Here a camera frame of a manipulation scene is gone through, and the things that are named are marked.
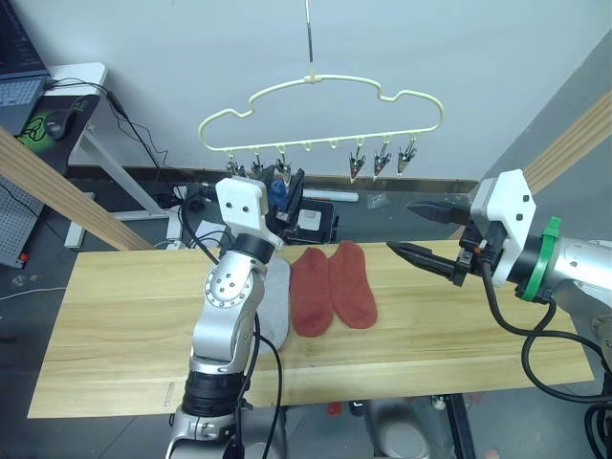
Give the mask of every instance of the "gray wall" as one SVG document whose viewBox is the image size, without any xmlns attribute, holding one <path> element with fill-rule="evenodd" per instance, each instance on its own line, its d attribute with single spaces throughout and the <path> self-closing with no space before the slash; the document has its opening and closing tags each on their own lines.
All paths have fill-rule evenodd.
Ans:
<svg viewBox="0 0 612 459">
<path fill-rule="evenodd" d="M 612 33 L 608 33 L 486 177 L 525 168 L 611 87 Z M 563 235 L 612 240 L 610 137 L 539 192 L 535 201 L 538 209 L 533 230 L 542 230 L 555 215 L 563 218 Z"/>
<path fill-rule="evenodd" d="M 303 0 L 14 0 L 49 64 L 101 61 L 133 120 L 168 163 L 223 167 L 196 129 L 226 107 L 243 109 L 266 86 L 307 74 Z M 492 166 L 610 28 L 609 0 L 312 2 L 317 70 L 373 77 L 388 93 L 430 92 L 447 108 L 419 140 L 411 177 L 477 179 Z M 219 143 L 242 143 L 429 124 L 418 102 L 376 102 L 369 88 L 327 83 L 271 96 L 248 121 L 219 121 Z M 126 165 L 145 165 L 104 104 L 97 136 Z M 346 174 L 352 145 L 290 150 L 309 174 Z M 367 172 L 374 149 L 369 142 Z M 390 150 L 395 154 L 398 144 Z M 270 163 L 275 154 L 264 154 Z M 250 163 L 250 154 L 238 158 Z M 73 163 L 88 159 L 75 155 Z"/>
</svg>

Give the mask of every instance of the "blue object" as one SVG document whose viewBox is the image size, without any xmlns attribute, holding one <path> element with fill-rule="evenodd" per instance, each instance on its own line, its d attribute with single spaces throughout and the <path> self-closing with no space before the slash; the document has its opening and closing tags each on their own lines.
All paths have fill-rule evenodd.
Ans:
<svg viewBox="0 0 612 459">
<path fill-rule="evenodd" d="M 268 205 L 270 207 L 276 206 L 278 210 L 284 212 L 287 210 L 288 204 L 289 190 L 282 180 L 275 180 L 270 187 L 270 193 L 268 193 Z"/>
</svg>

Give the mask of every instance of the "hanger clip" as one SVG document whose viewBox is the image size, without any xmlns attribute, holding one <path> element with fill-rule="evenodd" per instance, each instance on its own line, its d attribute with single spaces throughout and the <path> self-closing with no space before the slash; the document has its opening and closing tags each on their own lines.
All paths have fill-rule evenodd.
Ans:
<svg viewBox="0 0 612 459">
<path fill-rule="evenodd" d="M 378 152 L 374 154 L 374 180 L 376 180 L 384 169 L 384 167 L 391 161 L 391 153 L 385 153 L 387 143 L 382 144 L 381 154 Z"/>
<path fill-rule="evenodd" d="M 243 165 L 238 164 L 233 156 L 229 157 L 228 164 L 226 165 L 226 171 L 231 175 L 239 175 L 240 177 L 247 177 L 247 172 Z"/>
<path fill-rule="evenodd" d="M 291 182 L 291 164 L 287 163 L 284 153 L 280 154 L 280 158 L 276 158 L 276 170 L 282 176 L 285 186 L 289 186 Z"/>
<path fill-rule="evenodd" d="M 400 153 L 398 155 L 398 175 L 402 175 L 404 169 L 410 164 L 410 162 L 414 159 L 417 154 L 417 149 L 414 146 L 416 142 L 416 137 L 411 137 L 408 141 L 408 145 L 404 151 L 400 148 Z"/>
<path fill-rule="evenodd" d="M 255 153 L 255 160 L 251 164 L 251 172 L 255 177 L 259 177 L 262 170 L 264 170 L 264 165 L 259 160 L 259 154 Z"/>
<path fill-rule="evenodd" d="M 365 164 L 365 156 L 360 155 L 360 150 L 361 150 L 361 145 L 358 145 L 355 156 L 353 156 L 353 152 L 349 154 L 348 161 L 351 166 L 351 184 L 355 182 L 355 178 L 357 177 L 357 174 L 360 173 L 361 168 Z"/>
</svg>

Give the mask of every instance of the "sock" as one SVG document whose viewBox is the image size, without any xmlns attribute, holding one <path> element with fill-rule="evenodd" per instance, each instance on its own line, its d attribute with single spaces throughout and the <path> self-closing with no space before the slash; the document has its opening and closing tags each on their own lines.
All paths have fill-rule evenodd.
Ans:
<svg viewBox="0 0 612 459">
<path fill-rule="evenodd" d="M 376 302 L 365 274 L 360 246 L 342 241 L 329 259 L 329 290 L 336 314 L 352 328 L 369 328 L 378 317 Z"/>
<path fill-rule="evenodd" d="M 297 334 L 313 338 L 325 332 L 334 318 L 325 253 L 309 247 L 291 265 L 289 294 Z"/>
</svg>

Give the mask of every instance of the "clothes hanger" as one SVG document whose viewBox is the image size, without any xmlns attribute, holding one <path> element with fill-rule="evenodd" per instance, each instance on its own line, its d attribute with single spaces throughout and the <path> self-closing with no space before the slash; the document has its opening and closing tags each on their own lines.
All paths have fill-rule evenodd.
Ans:
<svg viewBox="0 0 612 459">
<path fill-rule="evenodd" d="M 233 108 L 226 108 L 225 110 L 221 110 L 213 115 L 210 115 L 208 118 L 202 121 L 198 129 L 198 135 L 200 137 L 200 142 L 202 143 L 204 147 L 212 151 L 226 152 L 227 154 L 229 154 L 230 159 L 232 159 L 234 158 L 233 153 L 235 153 L 236 151 L 240 151 L 240 150 L 251 150 L 255 154 L 255 156 L 258 156 L 259 150 L 264 149 L 264 148 L 276 148 L 280 154 L 284 154 L 286 151 L 286 147 L 290 145 L 302 145 L 306 151 L 311 151 L 314 144 L 326 143 L 326 142 L 328 142 L 333 149 L 336 149 L 338 147 L 339 142 L 341 141 L 356 141 L 358 146 L 361 146 L 365 139 L 382 138 L 384 143 L 389 143 L 391 138 L 394 136 L 401 136 L 401 135 L 407 134 L 411 138 L 415 138 L 419 134 L 422 134 L 425 132 L 431 132 L 437 129 L 438 127 L 440 127 L 440 124 L 442 124 L 442 121 L 444 118 L 444 105 L 439 99 L 437 99 L 436 97 L 430 94 L 421 93 L 418 91 L 412 91 L 408 89 L 403 89 L 402 91 L 398 92 L 395 96 L 390 97 L 390 96 L 384 95 L 383 87 L 378 81 L 374 79 L 364 78 L 361 76 L 318 75 L 316 74 L 315 66 L 313 63 L 314 62 L 313 61 L 313 38 L 312 38 L 312 31 L 311 31 L 311 26 L 310 26 L 309 0 L 305 0 L 305 4 L 306 4 L 306 25 L 308 29 L 308 49 L 309 49 L 309 55 L 310 55 L 310 73 L 309 75 L 301 79 L 295 79 L 292 81 L 275 84 L 274 86 L 270 86 L 266 89 L 263 89 L 253 94 L 252 96 L 249 97 L 250 110 L 246 112 L 240 113 L 234 110 Z M 225 115 L 234 115 L 235 117 L 239 119 L 250 117 L 253 113 L 255 113 L 255 102 L 259 98 L 263 98 L 264 96 L 270 93 L 281 91 L 283 89 L 291 88 L 293 86 L 298 86 L 301 84 L 319 84 L 320 82 L 331 81 L 331 80 L 350 81 L 350 82 L 356 82 L 356 83 L 362 83 L 362 84 L 374 86 L 377 90 L 377 98 L 384 102 L 395 102 L 403 96 L 413 96 L 416 98 L 424 98 L 435 104 L 439 112 L 439 119 L 435 124 L 429 127 L 405 129 L 405 130 L 400 130 L 400 131 L 376 132 L 376 133 L 371 133 L 371 134 L 357 134 L 353 136 L 338 136 L 338 137 L 329 137 L 329 138 L 321 138 L 321 139 L 305 139 L 305 140 L 300 140 L 300 141 L 278 141 L 278 142 L 268 142 L 268 143 L 256 143 L 256 144 L 251 144 L 251 145 L 214 146 L 208 143 L 205 137 L 205 128 L 211 122 L 219 118 L 222 118 Z"/>
</svg>

